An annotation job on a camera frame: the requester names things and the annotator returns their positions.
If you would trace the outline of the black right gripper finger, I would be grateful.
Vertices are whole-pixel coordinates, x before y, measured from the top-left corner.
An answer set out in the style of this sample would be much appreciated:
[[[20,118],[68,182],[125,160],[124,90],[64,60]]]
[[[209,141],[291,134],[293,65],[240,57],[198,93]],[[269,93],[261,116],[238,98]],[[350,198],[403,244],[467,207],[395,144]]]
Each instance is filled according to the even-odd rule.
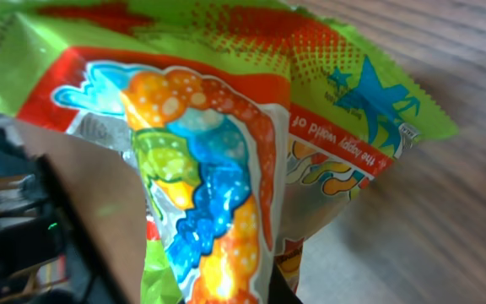
[[[302,301],[289,288],[279,267],[274,264],[269,282],[268,304],[302,304]]]

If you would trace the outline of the green snack packet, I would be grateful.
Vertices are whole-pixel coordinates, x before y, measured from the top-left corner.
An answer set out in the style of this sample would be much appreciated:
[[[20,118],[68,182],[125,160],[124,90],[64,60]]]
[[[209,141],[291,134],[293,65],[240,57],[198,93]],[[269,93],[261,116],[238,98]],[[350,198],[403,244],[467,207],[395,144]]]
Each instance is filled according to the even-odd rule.
[[[456,124],[355,28],[280,1],[0,1],[0,114],[121,151],[144,303],[265,303],[304,241]]]

